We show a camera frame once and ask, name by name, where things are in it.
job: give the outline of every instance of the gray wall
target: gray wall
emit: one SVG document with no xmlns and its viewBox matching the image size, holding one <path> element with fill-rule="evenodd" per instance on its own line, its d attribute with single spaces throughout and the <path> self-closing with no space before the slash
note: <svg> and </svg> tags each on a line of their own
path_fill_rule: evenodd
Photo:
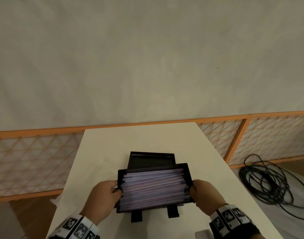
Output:
<svg viewBox="0 0 304 239">
<path fill-rule="evenodd" d="M 304 0 L 0 0 L 0 131 L 304 110 Z"/>
</svg>

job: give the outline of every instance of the orange frame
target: orange frame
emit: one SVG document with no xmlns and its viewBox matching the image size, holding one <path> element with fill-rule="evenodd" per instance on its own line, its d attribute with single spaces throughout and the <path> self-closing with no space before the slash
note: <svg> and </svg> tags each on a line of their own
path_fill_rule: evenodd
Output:
<svg viewBox="0 0 304 239">
<path fill-rule="evenodd" d="M 240 143 L 242 136 L 244 135 L 248 125 L 252 118 L 265 118 L 265 117 L 281 117 L 281 116 L 298 116 L 304 115 L 304 111 L 298 112 L 274 112 L 274 113 L 258 113 L 258 114 L 245 114 L 237 116 L 225 116 L 225 117 L 211 117 L 211 118 L 200 118 L 200 119 L 187 119 L 187 120 L 172 120 L 172 121 L 159 121 L 159 122 L 145 122 L 145 123 L 131 123 L 131 124 L 114 124 L 114 125 L 99 125 L 99 126 L 81 126 L 81 127 L 64 127 L 64 128 L 48 128 L 48 129 L 31 129 L 31 130 L 18 130 L 18 131 L 1 131 L 0 139 L 4 138 L 16 138 L 16 137 L 29 137 L 29 136 L 38 136 L 38 135 L 54 135 L 62 133 L 71 133 L 71 132 L 83 132 L 85 129 L 93 128 L 107 128 L 107 127 L 121 127 L 121 126 L 139 126 L 139 125 L 152 125 L 152 124 L 168 124 L 168 123 L 181 123 L 181 122 L 195 122 L 195 123 L 210 123 L 210 122 L 220 122 L 220 121 L 231 121 L 231 120 L 240 120 L 243 119 L 243 122 L 234 137 L 234 140 L 228 149 L 224 160 L 228 164 L 237 149 L 238 144 Z M 271 160 L 274 163 L 280 163 L 285 161 L 293 161 L 304 159 L 304 156 L 283 158 L 277 160 Z M 243 167 L 243 164 L 240 165 L 231 165 L 231 169 Z M 54 191 L 45 191 L 39 193 L 30 193 L 14 196 L 0 197 L 1 201 L 10 201 L 17 199 L 26 199 L 39 196 L 55 195 L 61 194 L 63 189 L 54 190 Z"/>
</svg>

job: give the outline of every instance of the white table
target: white table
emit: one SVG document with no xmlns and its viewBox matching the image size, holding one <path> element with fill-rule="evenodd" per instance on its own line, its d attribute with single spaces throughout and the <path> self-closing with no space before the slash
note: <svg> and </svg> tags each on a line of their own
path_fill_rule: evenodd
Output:
<svg viewBox="0 0 304 239">
<path fill-rule="evenodd" d="M 192 179 L 211 182 L 228 203 L 238 205 L 253 220 L 263 236 L 282 238 L 194 122 L 86 130 L 49 233 L 82 209 L 94 185 L 116 180 L 118 170 L 127 168 L 131 151 L 174 153 L 176 163 L 188 163 Z M 130 213 L 117 214 L 114 209 L 99 224 L 99 234 L 102 239 L 187 239 L 210 228 L 209 217 L 195 204 L 178 210 L 180 217 L 171 219 L 166 208 L 144 211 L 143 222 L 131 223 Z"/>
</svg>

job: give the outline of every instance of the lattice panel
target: lattice panel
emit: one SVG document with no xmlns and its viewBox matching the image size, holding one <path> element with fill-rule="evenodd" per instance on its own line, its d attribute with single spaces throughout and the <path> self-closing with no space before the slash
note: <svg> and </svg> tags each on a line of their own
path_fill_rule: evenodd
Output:
<svg viewBox="0 0 304 239">
<path fill-rule="evenodd" d="M 242 164 L 250 154 L 263 160 L 304 155 L 304 115 L 253 119 L 229 165 Z"/>
<path fill-rule="evenodd" d="M 63 188 L 82 136 L 0 139 L 0 197 Z"/>
<path fill-rule="evenodd" d="M 224 159 L 242 120 L 200 123 L 199 128 Z"/>
</svg>

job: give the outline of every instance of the open black case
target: open black case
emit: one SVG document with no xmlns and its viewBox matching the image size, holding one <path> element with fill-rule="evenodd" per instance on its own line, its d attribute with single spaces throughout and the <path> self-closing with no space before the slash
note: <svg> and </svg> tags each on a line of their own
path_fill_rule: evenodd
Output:
<svg viewBox="0 0 304 239">
<path fill-rule="evenodd" d="M 189 187 L 189 189 L 193 185 L 187 163 L 176 164 L 174 154 L 131 152 L 128 168 L 120 169 L 118 171 L 118 189 L 121 189 L 121 184 L 123 183 L 123 176 L 127 173 L 147 172 L 147 171 L 167 170 L 167 169 L 183 169 L 184 180 L 186 181 L 186 184 Z M 188 199 L 184 203 L 191 203 L 191 202 L 194 202 L 192 198 Z M 117 213 L 122 213 L 120 212 L 120 201 L 117 202 L 116 208 L 117 208 Z M 169 218 L 179 217 L 177 204 L 152 207 L 143 210 L 151 210 L 158 208 L 167 208 Z M 128 212 L 131 212 L 131 222 L 142 221 L 142 210 L 134 210 Z"/>
</svg>

